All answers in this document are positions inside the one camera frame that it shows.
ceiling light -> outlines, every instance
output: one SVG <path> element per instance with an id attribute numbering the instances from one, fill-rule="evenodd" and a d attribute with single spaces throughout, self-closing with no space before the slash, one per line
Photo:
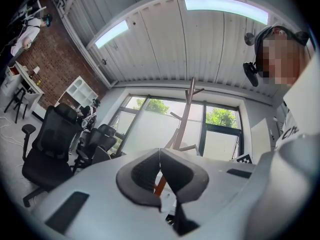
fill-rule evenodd
<path id="1" fill-rule="evenodd" d="M 236 0 L 184 0 L 188 11 L 213 10 L 233 13 L 268 24 L 268 13 L 257 7 Z"/>
<path id="2" fill-rule="evenodd" d="M 121 21 L 119 24 L 115 25 L 113 28 L 108 30 L 103 36 L 101 36 L 96 42 L 95 45 L 99 49 L 104 46 L 111 39 L 115 38 L 117 35 L 120 35 L 122 32 L 126 31 L 128 28 L 127 22 Z"/>

floor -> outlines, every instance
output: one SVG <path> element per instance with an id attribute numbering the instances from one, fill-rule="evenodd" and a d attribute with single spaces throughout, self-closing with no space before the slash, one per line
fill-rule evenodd
<path id="1" fill-rule="evenodd" d="M 22 119 L 23 110 L 20 109 L 17 124 L 15 124 L 16 111 L 14 105 L 12 104 L 8 111 L 4 113 L 9 101 L 10 99 L 0 93 L 0 177 L 11 200 L 24 207 L 23 197 L 35 190 L 37 186 L 24 178 L 21 172 L 24 163 L 22 155 L 25 138 L 21 129 L 26 124 L 31 124 L 36 128 L 28 142 L 29 151 L 32 148 L 32 142 L 39 133 L 42 122 L 34 115 Z M 68 163 L 73 165 L 76 157 L 76 154 L 70 155 Z M 32 210 L 35 204 L 40 203 L 47 195 L 46 192 L 37 195 L 29 201 L 30 208 L 26 209 Z"/>

corrugated metal ceiling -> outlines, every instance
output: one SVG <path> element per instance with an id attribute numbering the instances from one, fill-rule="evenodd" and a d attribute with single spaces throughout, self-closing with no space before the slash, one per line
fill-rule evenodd
<path id="1" fill-rule="evenodd" d="M 140 0 L 73 0 L 68 11 L 86 46 L 115 16 Z M 88 51 L 109 79 L 190 80 L 243 88 L 272 97 L 275 85 L 253 87 L 242 64 L 255 58 L 244 34 L 259 22 L 220 11 L 187 11 L 184 0 L 161 0 L 132 11 L 129 30 L 101 49 Z"/>

white cabinet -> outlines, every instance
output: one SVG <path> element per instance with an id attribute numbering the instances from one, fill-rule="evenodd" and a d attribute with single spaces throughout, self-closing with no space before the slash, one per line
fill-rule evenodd
<path id="1" fill-rule="evenodd" d="M 76 80 L 66 89 L 66 92 L 74 98 L 82 107 L 90 106 L 93 99 L 98 95 L 90 88 L 90 86 L 78 76 Z"/>

